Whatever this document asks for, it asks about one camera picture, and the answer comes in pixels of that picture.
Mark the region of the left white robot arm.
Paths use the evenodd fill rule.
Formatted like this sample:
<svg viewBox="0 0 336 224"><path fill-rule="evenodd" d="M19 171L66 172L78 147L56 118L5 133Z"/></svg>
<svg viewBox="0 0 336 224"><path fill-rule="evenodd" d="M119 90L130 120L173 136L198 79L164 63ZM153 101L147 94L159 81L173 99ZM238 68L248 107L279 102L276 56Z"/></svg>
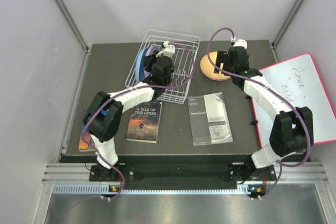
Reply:
<svg viewBox="0 0 336 224"><path fill-rule="evenodd" d="M157 99L172 82L174 65L168 55L152 54L145 57L144 69L150 75L132 88L109 94L98 92L83 117L83 131L88 132L93 140L97 162L102 166L101 174L107 180L114 180L119 174L113 138L119 129L123 112Z"/></svg>

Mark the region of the white wire dish rack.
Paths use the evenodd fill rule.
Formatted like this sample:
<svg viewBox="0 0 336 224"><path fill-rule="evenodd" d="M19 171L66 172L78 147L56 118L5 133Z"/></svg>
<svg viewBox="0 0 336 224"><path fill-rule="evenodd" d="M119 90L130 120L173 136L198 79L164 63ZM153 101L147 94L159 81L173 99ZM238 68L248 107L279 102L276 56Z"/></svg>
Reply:
<svg viewBox="0 0 336 224"><path fill-rule="evenodd" d="M197 35L148 30L126 78L126 87L153 80L155 85L166 86L160 100L183 104L200 41Z"/></svg>

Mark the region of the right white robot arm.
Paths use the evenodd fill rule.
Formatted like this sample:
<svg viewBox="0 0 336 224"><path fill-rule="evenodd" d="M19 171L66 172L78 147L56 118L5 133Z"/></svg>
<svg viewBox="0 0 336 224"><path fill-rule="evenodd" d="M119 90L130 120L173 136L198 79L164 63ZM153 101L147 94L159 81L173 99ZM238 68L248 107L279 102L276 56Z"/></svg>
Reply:
<svg viewBox="0 0 336 224"><path fill-rule="evenodd" d="M250 68L246 46L233 45L228 51L218 51L213 66L215 73L230 76L233 84L254 99L273 122L269 144L244 162L248 178L258 179L265 168L299 151L306 150L309 156L314 144L312 111L293 105L272 89L259 70Z"/></svg>

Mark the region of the orange plate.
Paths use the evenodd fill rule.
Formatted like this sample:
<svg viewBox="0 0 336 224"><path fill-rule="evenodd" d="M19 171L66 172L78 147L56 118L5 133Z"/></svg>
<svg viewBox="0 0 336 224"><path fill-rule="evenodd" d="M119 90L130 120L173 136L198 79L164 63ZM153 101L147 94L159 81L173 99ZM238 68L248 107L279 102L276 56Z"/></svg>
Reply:
<svg viewBox="0 0 336 224"><path fill-rule="evenodd" d="M204 55L200 62L200 68L202 73L207 77L219 77L226 76L223 73L215 73L215 67L210 63L208 56Z"/></svg>

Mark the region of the purple plate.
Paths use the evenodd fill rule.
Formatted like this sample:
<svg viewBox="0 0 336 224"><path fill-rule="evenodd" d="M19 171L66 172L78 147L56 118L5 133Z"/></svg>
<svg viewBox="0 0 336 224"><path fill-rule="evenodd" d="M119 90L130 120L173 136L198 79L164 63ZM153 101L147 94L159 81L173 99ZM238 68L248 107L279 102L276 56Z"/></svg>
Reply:
<svg viewBox="0 0 336 224"><path fill-rule="evenodd" d="M146 57L147 57L147 56L150 56L150 55L152 55L155 51L160 52L160 51L161 51L161 47L158 46L158 45L151 45L151 46L147 49L145 56L146 56Z"/></svg>

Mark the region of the pink plate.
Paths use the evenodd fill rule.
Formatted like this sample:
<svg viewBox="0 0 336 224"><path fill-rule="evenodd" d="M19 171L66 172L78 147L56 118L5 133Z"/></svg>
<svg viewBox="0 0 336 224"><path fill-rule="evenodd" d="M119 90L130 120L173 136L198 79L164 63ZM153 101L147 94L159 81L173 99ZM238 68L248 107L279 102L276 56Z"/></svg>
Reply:
<svg viewBox="0 0 336 224"><path fill-rule="evenodd" d="M207 78L214 80L214 81L226 81L230 79L230 76L219 76L219 77L209 77L207 76Z"/></svg>

